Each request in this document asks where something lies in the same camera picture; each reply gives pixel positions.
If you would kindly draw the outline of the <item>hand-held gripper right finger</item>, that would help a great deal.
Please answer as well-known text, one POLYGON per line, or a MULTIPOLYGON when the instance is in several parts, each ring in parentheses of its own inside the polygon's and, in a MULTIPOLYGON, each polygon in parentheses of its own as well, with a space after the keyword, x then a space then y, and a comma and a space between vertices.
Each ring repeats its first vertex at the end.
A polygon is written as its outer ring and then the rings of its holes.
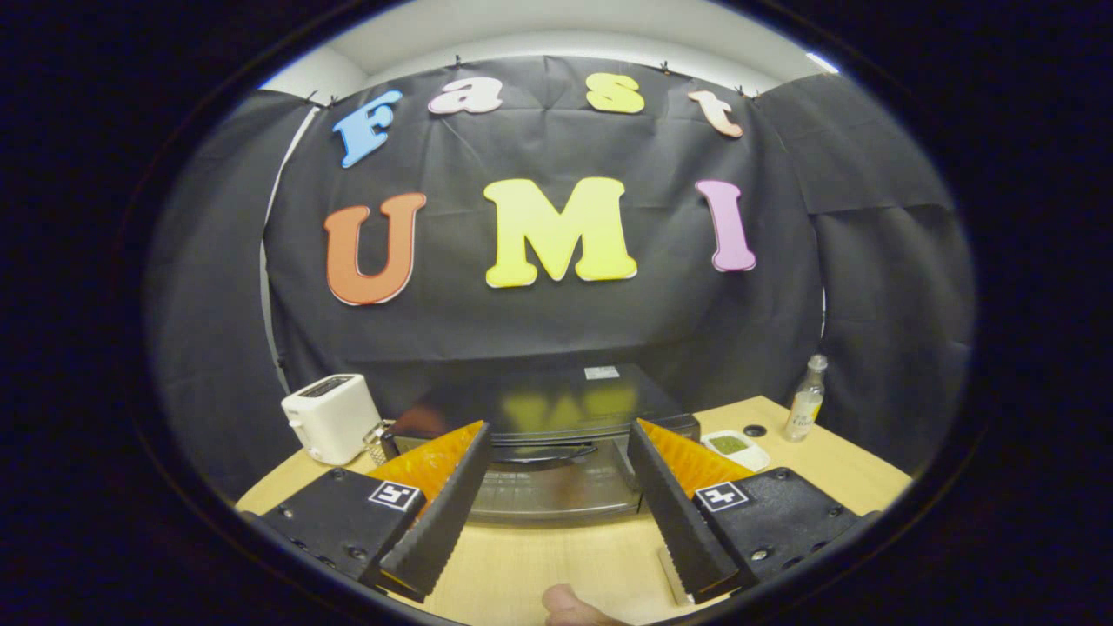
POLYGON ((790 467, 754 472, 643 419, 630 426, 627 454, 693 603, 771 581, 839 547, 879 513, 790 467))

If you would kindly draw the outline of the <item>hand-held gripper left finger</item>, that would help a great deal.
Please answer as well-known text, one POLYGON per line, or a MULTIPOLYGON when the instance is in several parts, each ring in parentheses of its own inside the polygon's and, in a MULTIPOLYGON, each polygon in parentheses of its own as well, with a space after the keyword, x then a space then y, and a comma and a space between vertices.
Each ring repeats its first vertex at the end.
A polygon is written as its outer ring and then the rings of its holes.
POLYGON ((246 520, 306 563, 425 601, 456 549, 490 452, 490 426, 477 421, 366 473, 329 469, 246 520))

